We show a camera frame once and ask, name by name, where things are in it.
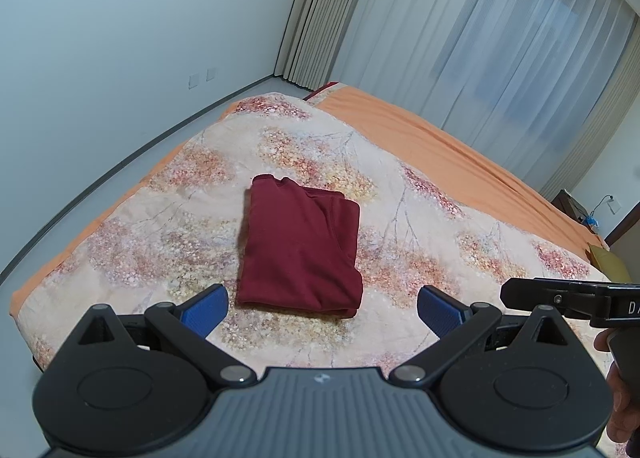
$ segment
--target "gray ribbed plate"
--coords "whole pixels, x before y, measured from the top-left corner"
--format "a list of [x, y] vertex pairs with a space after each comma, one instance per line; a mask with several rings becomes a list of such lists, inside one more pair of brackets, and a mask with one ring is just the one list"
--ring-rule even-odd
[[[375, 368], [272, 368], [257, 386], [223, 391], [202, 423], [187, 437], [144, 456], [505, 458], [512, 455], [487, 449], [460, 435], [440, 417], [426, 393], [392, 386]], [[602, 455], [594, 448], [584, 447], [558, 456]]]

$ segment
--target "maroon fabric edge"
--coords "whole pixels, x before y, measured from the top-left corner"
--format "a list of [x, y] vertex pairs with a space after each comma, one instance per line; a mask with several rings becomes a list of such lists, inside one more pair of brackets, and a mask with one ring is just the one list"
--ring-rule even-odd
[[302, 99], [303, 101], [308, 101], [309, 99], [311, 99], [314, 95], [319, 94], [320, 92], [322, 92], [322, 90], [326, 90], [327, 88], [329, 88], [330, 86], [333, 86], [334, 84], [338, 84], [338, 81], [332, 81], [329, 82], [327, 84], [325, 84], [324, 86], [321, 86], [320, 88], [318, 88], [315, 92], [311, 92], [309, 95], [307, 95], [304, 99]]

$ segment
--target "yellow green pillow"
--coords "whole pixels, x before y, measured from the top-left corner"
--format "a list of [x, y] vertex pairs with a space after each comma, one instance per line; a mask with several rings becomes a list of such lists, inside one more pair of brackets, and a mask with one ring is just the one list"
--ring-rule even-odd
[[631, 283], [625, 263], [614, 253], [589, 244], [591, 264], [614, 283]]

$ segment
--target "folded maroon garment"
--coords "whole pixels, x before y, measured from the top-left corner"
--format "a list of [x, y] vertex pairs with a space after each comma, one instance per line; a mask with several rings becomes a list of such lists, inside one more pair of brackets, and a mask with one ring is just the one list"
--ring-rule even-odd
[[255, 177], [238, 302], [356, 315], [359, 219], [360, 207], [342, 193]]

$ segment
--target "bed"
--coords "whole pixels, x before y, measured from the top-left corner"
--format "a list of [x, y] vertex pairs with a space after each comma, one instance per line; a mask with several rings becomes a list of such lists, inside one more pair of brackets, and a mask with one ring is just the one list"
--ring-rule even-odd
[[[352, 319], [236, 305], [248, 189], [262, 173], [359, 203], [364, 294]], [[607, 281], [586, 258], [599, 242], [420, 117], [332, 84], [306, 101], [271, 93], [232, 105], [15, 292], [11, 315], [46, 368], [92, 304], [138, 313], [223, 283], [229, 314], [208, 339], [258, 374], [269, 365], [387, 374], [436, 340], [415, 311], [424, 284], [500, 305], [511, 276]], [[595, 331], [570, 323], [604, 371]]]

